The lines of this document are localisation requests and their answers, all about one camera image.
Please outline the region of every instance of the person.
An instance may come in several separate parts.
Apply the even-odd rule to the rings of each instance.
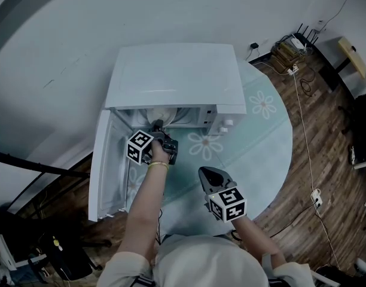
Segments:
[[[131,205],[123,241],[98,287],[314,286],[309,266],[287,263],[275,242],[247,216],[232,223],[248,252],[223,237],[172,235],[161,244],[151,269],[169,162],[157,141],[152,141],[151,162]],[[283,278],[283,285],[275,285],[272,277],[269,283],[261,266],[267,258],[272,263],[268,276]]]

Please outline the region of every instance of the microwave control knob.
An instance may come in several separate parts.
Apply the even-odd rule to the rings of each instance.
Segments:
[[[233,127],[233,120],[232,119],[224,120],[224,127]]]
[[[222,134],[228,133],[228,128],[226,128],[226,127],[220,127],[219,128],[219,133],[222,133]]]

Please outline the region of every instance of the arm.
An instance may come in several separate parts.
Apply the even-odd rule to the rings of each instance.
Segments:
[[[168,163],[170,156],[163,151],[160,143],[152,141],[151,144],[151,161]],[[156,164],[148,169],[131,205],[118,252],[134,252],[151,261],[166,176],[164,165]]]
[[[247,216],[235,219],[232,221],[232,224],[242,238],[248,252],[260,263],[262,256],[265,253],[269,253],[274,269],[282,264],[286,264],[284,255],[277,244],[265,235]]]

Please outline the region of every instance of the table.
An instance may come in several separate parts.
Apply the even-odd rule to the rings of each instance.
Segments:
[[[258,216],[276,197],[292,157],[292,125],[269,78],[244,60],[238,61],[247,116],[225,136],[206,136],[201,129],[169,129],[179,154],[167,175],[160,220],[161,235],[219,235],[232,229],[208,212],[198,169],[223,169],[247,198],[247,215]],[[130,164],[126,210],[140,187],[147,165]]]
[[[366,77],[366,65],[361,59],[360,55],[357,53],[356,48],[352,46],[352,44],[345,37],[341,37],[339,39],[338,47],[346,56],[344,61],[342,61],[341,64],[339,64],[336,68],[325,65],[319,71],[319,74],[329,85],[332,91],[336,89],[336,87],[338,86],[338,82],[342,81],[339,73],[350,63],[352,63],[362,79],[365,79]]]

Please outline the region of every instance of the hand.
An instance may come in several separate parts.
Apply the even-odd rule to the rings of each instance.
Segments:
[[[170,154],[163,151],[161,144],[157,140],[151,142],[152,159],[151,161],[162,161],[166,164],[170,161]]]

